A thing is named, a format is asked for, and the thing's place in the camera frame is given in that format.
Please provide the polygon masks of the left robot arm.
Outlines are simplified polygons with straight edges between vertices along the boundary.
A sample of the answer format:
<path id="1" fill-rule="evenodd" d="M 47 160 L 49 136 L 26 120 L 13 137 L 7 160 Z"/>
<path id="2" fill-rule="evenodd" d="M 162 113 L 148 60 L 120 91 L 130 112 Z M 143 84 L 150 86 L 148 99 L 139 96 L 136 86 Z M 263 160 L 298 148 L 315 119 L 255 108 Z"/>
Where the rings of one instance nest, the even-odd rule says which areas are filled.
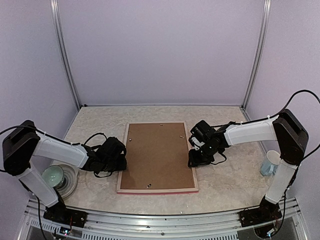
<path id="1" fill-rule="evenodd" d="M 17 177 L 22 186 L 45 206 L 43 217 L 56 223 L 83 227 L 87 213 L 67 208 L 59 192 L 50 186 L 32 165 L 33 156 L 45 157 L 72 165 L 97 176 L 127 168 L 126 147 L 116 137 L 108 137 L 96 146 L 71 143 L 49 135 L 31 120 L 9 127 L 2 142 L 4 172 Z"/>

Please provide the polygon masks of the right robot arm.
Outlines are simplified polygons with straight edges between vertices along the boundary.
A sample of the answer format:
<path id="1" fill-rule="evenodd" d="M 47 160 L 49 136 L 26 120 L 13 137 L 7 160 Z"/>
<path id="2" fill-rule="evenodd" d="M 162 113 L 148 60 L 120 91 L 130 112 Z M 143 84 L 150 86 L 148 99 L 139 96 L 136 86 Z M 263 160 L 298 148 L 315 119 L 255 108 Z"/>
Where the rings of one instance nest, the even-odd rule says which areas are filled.
<path id="1" fill-rule="evenodd" d="M 272 183 L 256 208 L 242 210 L 242 227 L 280 219 L 284 211 L 279 202 L 292 185 L 298 167 L 305 159 L 309 135 L 289 109 L 274 116 L 244 123 L 229 122 L 215 129 L 206 121 L 199 121 L 190 131 L 188 166 L 216 165 L 214 155 L 223 155 L 231 146 L 262 141 L 275 141 L 280 150 L 280 162 Z"/>

